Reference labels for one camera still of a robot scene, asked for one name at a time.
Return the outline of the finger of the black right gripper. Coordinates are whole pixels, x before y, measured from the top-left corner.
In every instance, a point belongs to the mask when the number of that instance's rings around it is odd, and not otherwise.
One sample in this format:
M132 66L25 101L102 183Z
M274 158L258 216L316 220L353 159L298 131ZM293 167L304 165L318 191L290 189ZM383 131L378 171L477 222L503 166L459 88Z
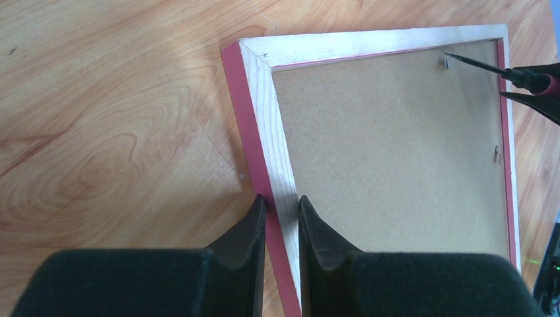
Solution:
M526 105L556 125L560 125L559 97L533 96L516 92L501 92L500 95Z
M531 66L521 66L515 67L516 70L529 70L535 73L543 73L551 75L552 77L560 76L560 63L553 63L547 65L531 65Z

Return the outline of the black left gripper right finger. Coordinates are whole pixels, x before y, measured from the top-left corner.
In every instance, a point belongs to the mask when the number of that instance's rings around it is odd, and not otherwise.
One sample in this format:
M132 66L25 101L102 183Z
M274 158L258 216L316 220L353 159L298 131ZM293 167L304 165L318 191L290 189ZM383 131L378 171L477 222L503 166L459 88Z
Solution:
M299 204L303 316L541 316L519 272L493 254L364 252Z

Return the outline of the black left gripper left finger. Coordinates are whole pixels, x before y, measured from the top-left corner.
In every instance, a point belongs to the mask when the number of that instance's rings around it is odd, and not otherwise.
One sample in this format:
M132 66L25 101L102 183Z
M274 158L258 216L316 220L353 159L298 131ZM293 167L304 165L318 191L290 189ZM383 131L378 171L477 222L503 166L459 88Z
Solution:
M35 272L13 316L261 316L265 200L198 249L73 249Z

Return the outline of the pink handled screwdriver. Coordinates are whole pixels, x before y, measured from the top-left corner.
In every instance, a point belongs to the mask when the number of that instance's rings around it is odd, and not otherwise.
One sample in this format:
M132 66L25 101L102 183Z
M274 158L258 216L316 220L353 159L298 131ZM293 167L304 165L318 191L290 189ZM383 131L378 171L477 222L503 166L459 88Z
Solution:
M445 55L468 65L496 73L501 78L510 81L516 88L526 89L535 96L559 97L559 78L555 75L538 73L528 69L501 69L453 53L445 53Z

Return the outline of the pink picture frame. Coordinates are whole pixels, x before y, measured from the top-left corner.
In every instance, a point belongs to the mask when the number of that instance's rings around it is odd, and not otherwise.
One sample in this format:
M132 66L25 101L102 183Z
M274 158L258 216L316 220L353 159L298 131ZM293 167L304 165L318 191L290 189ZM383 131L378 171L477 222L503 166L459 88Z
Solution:
M272 74L378 55L491 41L509 66L508 27L482 24L241 38L223 67L253 189L267 205L266 241L286 316L300 316L298 197Z

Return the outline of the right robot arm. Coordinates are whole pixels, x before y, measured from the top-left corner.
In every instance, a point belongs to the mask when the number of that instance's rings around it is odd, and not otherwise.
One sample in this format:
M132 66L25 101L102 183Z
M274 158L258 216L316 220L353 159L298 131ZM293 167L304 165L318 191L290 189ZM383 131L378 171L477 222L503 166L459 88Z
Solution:
M506 80L529 93L502 92L501 96L521 103L559 125L559 64L515 67L506 72ZM533 297L544 316L559 315L559 217L551 230Z

